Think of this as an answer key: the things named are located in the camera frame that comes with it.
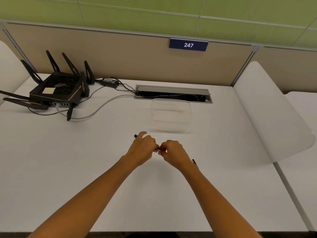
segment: blue sign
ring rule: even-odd
[[[207,41],[192,41],[184,39],[170,38],[169,48],[195,50],[195,51],[206,51],[208,46]]]

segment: hand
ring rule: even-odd
[[[138,134],[125,155],[128,159],[135,161],[137,166],[140,166],[149,160],[152,157],[152,153],[156,152],[156,149],[159,148],[155,139],[153,139],[150,135],[143,138],[146,133],[147,132],[142,131]]]
[[[169,164],[181,170],[187,164],[193,164],[183,146],[174,140],[167,140],[160,146],[159,155],[163,156],[164,160]]]

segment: green ceiling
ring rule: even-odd
[[[1,19],[312,48],[316,17],[317,0],[0,0]]]

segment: black router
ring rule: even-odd
[[[3,98],[3,100],[32,109],[47,110],[51,105],[55,104],[69,105],[69,110],[67,111],[67,121],[69,121],[72,116],[73,108],[79,105],[81,98],[89,97],[88,84],[94,84],[95,77],[87,61],[84,62],[86,69],[85,76],[84,72],[79,73],[65,53],[62,53],[73,74],[63,73],[60,71],[48,50],[46,51],[46,54],[49,57],[54,72],[45,80],[42,80],[29,64],[24,60],[21,60],[32,79],[38,84],[36,88],[30,91],[30,97],[1,90],[0,93],[18,98]]]

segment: power adapter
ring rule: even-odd
[[[95,79],[95,82],[100,83],[102,86],[110,87],[110,88],[117,88],[119,86],[119,81],[111,80],[111,79]]]

